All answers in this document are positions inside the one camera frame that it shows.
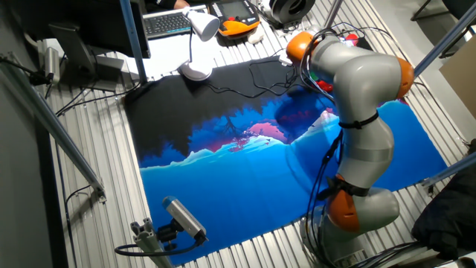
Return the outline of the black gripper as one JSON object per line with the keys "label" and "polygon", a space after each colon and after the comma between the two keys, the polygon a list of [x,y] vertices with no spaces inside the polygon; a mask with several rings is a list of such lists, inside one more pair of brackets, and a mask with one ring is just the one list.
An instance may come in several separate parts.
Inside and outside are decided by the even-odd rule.
{"label": "black gripper", "polygon": [[316,83],[324,83],[324,80],[317,76],[313,71],[310,71],[306,66],[303,67],[303,80],[305,83],[311,83],[312,81]]}

